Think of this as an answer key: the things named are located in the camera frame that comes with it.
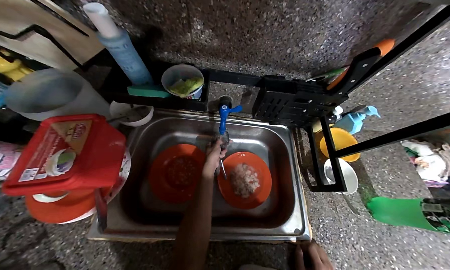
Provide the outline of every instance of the blue tap handle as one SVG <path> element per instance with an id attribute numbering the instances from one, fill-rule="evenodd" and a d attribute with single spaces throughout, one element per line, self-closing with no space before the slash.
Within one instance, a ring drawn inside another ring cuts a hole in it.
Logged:
<path id="1" fill-rule="evenodd" d="M 222 105 L 219 109 L 218 112 L 220 113 L 220 127 L 218 128 L 218 132 L 220 132 L 220 135 L 223 135 L 226 131 L 226 119 L 228 117 L 229 113 L 237 113 L 237 112 L 241 112 L 242 111 L 242 107 L 241 105 L 238 105 L 234 108 L 229 108 L 226 105 Z"/>

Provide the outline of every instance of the sink basin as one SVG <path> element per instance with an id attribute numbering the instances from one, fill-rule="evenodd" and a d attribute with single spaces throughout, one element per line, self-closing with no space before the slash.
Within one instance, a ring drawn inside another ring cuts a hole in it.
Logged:
<path id="1" fill-rule="evenodd" d="M 193 144 L 205 151 L 220 119 L 213 115 L 155 110 L 153 119 L 128 135 L 132 156 L 130 175 L 118 196 L 108 205 L 107 229 L 99 232 L 96 219 L 92 239 L 174 239 L 188 203 L 170 204 L 151 191 L 151 163 L 175 144 Z M 215 180 L 212 206 L 212 240 L 309 239 L 303 190 L 296 165 L 291 131 L 251 119 L 228 119 L 233 143 L 228 153 L 248 151 L 260 156 L 270 168 L 272 190 L 254 209 L 238 209 L 223 199 Z"/>

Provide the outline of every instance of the terrazzo countertop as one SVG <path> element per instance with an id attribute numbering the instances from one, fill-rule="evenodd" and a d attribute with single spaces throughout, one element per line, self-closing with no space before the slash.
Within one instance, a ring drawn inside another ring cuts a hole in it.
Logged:
<path id="1" fill-rule="evenodd" d="M 361 139 L 376 136 L 364 131 Z M 352 163 L 360 185 L 372 185 L 378 195 L 392 198 L 429 197 L 399 144 L 362 153 Z M 314 238 L 336 269 L 448 269 L 450 236 L 373 220 L 361 203 L 362 190 L 350 195 L 361 213 L 352 213 L 335 193 L 305 188 Z M 172 241 L 131 243 L 87 240 L 90 219 L 72 224 L 42 224 L 26 212 L 22 198 L 6 198 L 0 214 L 0 269 L 166 269 Z M 211 242 L 208 269 L 237 269 L 255 263 L 293 269 L 294 245 Z"/>
<path id="2" fill-rule="evenodd" d="M 79 8 L 82 1 L 54 1 L 88 23 Z M 352 56 L 396 34 L 397 28 L 423 9 L 422 4 L 398 0 L 100 2 L 133 39 L 149 41 L 152 58 L 302 79 L 349 63 Z M 450 110 L 450 99 L 445 98 L 450 85 L 443 85 L 444 81 L 450 84 L 450 73 L 445 73 L 450 70 L 450 22 L 389 69 L 355 90 L 344 104 L 373 104 L 384 116 L 381 121 L 366 122 L 359 140 Z M 440 76 L 433 73 L 435 69 Z M 210 90 L 211 105 L 228 94 L 234 105 L 245 105 L 245 113 L 250 112 L 256 95 L 254 88 L 225 83 L 214 83 Z M 430 99 L 411 102 L 420 95 Z M 381 196 L 430 196 L 398 144 L 364 152 L 352 165 L 360 185 L 373 186 Z M 312 193 L 305 188 L 305 196 L 314 238 L 336 269 L 450 269 L 450 236 L 374 221 L 364 210 L 360 192 L 350 199 L 361 216 L 354 215 L 339 194 Z M 89 219 L 42 224 L 30 218 L 22 198 L 1 198 L 0 203 L 4 205 L 0 269 L 166 269 L 172 241 L 87 240 Z M 289 265 L 293 251 L 291 243 L 212 242 L 207 266 L 233 270 L 255 263 L 293 269 Z"/>

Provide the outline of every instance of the hand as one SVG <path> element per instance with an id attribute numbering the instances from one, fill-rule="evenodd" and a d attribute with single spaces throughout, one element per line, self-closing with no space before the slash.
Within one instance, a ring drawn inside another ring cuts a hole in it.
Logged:
<path id="1" fill-rule="evenodd" d="M 215 174 L 215 170 L 220 165 L 220 158 L 225 157 L 227 149 L 221 151 L 220 145 L 223 143 L 222 138 L 218 139 L 214 144 L 207 145 L 207 159 L 203 166 L 203 175 L 211 176 Z"/>
<path id="2" fill-rule="evenodd" d="M 333 270 L 325 250 L 315 240 L 297 245 L 295 259 L 296 270 Z"/>

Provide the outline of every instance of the orange plate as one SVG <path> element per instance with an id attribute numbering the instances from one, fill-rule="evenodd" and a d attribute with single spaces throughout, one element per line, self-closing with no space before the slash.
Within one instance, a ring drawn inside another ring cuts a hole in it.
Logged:
<path id="1" fill-rule="evenodd" d="M 258 174 L 258 182 L 260 183 L 260 187 L 255 190 L 255 193 L 246 199 L 235 195 L 230 182 L 231 172 L 240 163 L 252 166 Z M 271 174 L 267 164 L 259 156 L 250 152 L 237 152 L 227 157 L 223 161 L 223 165 L 227 180 L 225 180 L 222 171 L 220 171 L 218 187 L 228 204 L 240 209 L 252 209 L 262 204 L 268 198 L 271 192 Z"/>
<path id="2" fill-rule="evenodd" d="M 187 172 L 177 167 L 177 158 L 192 163 L 194 168 Z M 148 176 L 151 190 L 159 199 L 166 202 L 183 203 L 190 200 L 200 180 L 205 158 L 205 153 L 191 144 L 177 144 L 163 150 L 151 165 Z M 184 185 L 175 183 L 176 179 L 170 175 L 173 169 L 175 174 L 184 172 L 191 174 L 191 182 Z"/>
<path id="3" fill-rule="evenodd" d="M 102 196 L 111 190 L 112 187 L 102 188 Z M 29 195 L 25 196 L 25 204 L 33 218 L 45 223 L 63 223 L 78 218 L 95 207 L 93 191 L 93 189 L 72 190 L 63 199 L 51 203 L 36 201 Z"/>

